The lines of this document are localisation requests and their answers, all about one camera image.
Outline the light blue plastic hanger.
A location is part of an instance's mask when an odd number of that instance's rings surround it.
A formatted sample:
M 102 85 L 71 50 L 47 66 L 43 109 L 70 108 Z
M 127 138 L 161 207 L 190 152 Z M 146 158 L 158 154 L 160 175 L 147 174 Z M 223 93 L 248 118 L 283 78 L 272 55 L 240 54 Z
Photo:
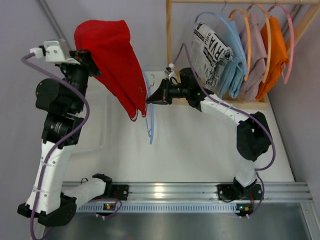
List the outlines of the light blue plastic hanger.
M 150 97 L 152 95 L 151 87 L 153 87 L 155 84 L 155 76 L 153 74 L 151 75 L 153 77 L 153 82 L 152 84 L 150 84 L 149 77 L 147 76 L 146 72 L 143 71 L 142 74 L 143 74 L 146 89 L 147 89 L 147 97 Z M 147 107 L 148 107 L 150 120 L 148 121 L 146 118 L 145 122 L 146 122 L 147 134 L 149 137 L 149 144 L 152 145 L 154 140 L 154 130 L 155 130 L 154 106 L 152 103 L 148 103 Z

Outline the red trousers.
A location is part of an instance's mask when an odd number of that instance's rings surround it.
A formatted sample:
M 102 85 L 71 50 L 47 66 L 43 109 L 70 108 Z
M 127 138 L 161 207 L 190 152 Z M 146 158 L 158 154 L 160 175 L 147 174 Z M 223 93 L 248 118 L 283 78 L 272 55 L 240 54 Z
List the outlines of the red trousers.
M 101 74 L 96 79 L 120 102 L 131 121 L 147 114 L 147 88 L 124 20 L 87 20 L 74 31 L 77 50 L 89 51 Z

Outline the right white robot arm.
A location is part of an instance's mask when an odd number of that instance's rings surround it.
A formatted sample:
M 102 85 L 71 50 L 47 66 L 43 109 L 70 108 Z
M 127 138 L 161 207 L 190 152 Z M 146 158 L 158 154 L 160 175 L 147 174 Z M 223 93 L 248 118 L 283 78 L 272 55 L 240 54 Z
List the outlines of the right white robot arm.
M 235 128 L 236 149 L 244 163 L 232 183 L 220 184 L 218 198 L 224 202 L 236 200 L 262 201 L 264 185 L 257 183 L 258 158 L 271 146 L 271 134 L 265 115 L 258 111 L 254 114 L 241 112 L 228 105 L 212 91 L 201 87 L 191 68 L 180 70 L 177 82 L 174 72 L 165 70 L 155 92 L 146 99 L 148 104 L 171 105 L 174 99 L 185 99 L 190 107 L 216 117 L 226 125 Z

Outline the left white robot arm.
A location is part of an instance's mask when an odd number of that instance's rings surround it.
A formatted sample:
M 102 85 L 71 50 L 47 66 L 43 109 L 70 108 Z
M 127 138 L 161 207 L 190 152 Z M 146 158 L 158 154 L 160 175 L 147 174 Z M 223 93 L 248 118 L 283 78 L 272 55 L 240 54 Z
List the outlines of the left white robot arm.
M 88 50 L 72 50 L 69 57 L 54 63 L 63 78 L 50 72 L 36 87 L 36 107 L 47 113 L 41 135 L 41 158 L 32 192 L 17 212 L 45 227 L 61 227 L 71 222 L 76 210 L 97 197 L 109 197 L 113 181 L 97 173 L 68 191 L 62 191 L 66 168 L 78 144 L 86 117 L 89 77 L 100 75 Z

